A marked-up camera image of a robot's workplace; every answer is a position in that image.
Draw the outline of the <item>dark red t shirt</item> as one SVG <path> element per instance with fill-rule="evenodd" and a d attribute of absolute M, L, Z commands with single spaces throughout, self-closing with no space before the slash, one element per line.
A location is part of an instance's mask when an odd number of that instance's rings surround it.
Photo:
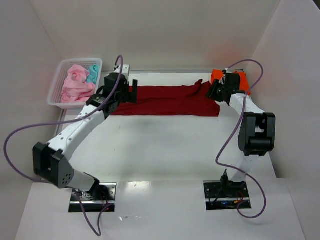
<path fill-rule="evenodd" d="M 220 106 L 206 97 L 211 84 L 202 79 L 193 85 L 139 86 L 137 103 L 121 103 L 114 116 L 218 117 Z"/>

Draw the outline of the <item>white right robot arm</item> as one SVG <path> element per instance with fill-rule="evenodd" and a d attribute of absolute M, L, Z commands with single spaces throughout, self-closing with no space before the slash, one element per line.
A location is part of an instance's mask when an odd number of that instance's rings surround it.
<path fill-rule="evenodd" d="M 254 162 L 275 146 L 276 116 L 260 109 L 240 86 L 240 74 L 225 69 L 222 76 L 213 80 L 206 94 L 209 99 L 226 103 L 241 119 L 237 142 L 243 157 L 232 169 L 231 178 L 227 171 L 221 177 L 221 193 L 227 197 L 244 186 Z"/>

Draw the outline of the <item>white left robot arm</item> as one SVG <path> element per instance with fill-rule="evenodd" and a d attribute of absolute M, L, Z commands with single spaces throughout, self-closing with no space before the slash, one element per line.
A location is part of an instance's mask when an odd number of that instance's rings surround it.
<path fill-rule="evenodd" d="M 58 136 L 32 149 L 34 173 L 58 187 L 78 189 L 95 198 L 100 181 L 72 167 L 70 159 L 87 136 L 122 103 L 137 103 L 138 80 L 129 83 L 123 74 L 111 73 L 104 86 L 91 96 L 82 111 Z"/>

